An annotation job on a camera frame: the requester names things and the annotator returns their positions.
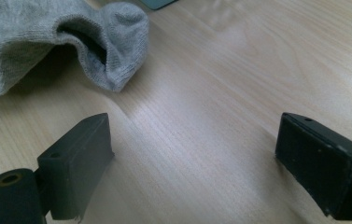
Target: screw hole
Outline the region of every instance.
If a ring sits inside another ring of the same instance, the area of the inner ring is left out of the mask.
[[[21,180],[21,174],[9,174],[0,179],[0,187],[13,185]]]
[[[60,157],[60,153],[58,153],[58,152],[52,153],[52,154],[50,154],[50,157],[51,158],[59,158]]]

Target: black clamp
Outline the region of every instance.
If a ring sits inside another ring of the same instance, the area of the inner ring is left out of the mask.
[[[275,155],[326,216],[352,220],[352,141],[312,119],[284,113]]]
[[[0,175],[0,223],[44,224],[53,219],[83,218],[109,161],[108,115],[82,120],[38,157],[39,168]]]

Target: wooden surface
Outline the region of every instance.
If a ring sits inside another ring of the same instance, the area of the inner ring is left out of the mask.
[[[284,111],[352,140],[352,1],[136,3],[149,54],[121,93],[61,47],[0,97],[0,173],[106,112],[116,158],[83,223],[337,223],[274,152]]]

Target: wood grain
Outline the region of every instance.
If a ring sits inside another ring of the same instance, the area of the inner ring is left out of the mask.
[[[35,169],[77,122],[106,112],[116,158],[83,223],[337,223],[274,151],[284,111],[352,140],[352,1],[132,2],[150,18],[135,77],[103,91],[72,48],[56,48],[0,97],[0,173]]]

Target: grey sock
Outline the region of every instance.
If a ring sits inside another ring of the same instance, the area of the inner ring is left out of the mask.
[[[99,10],[83,0],[0,1],[0,95],[56,45],[72,44],[86,76],[120,91],[148,49],[148,17],[128,3]]]

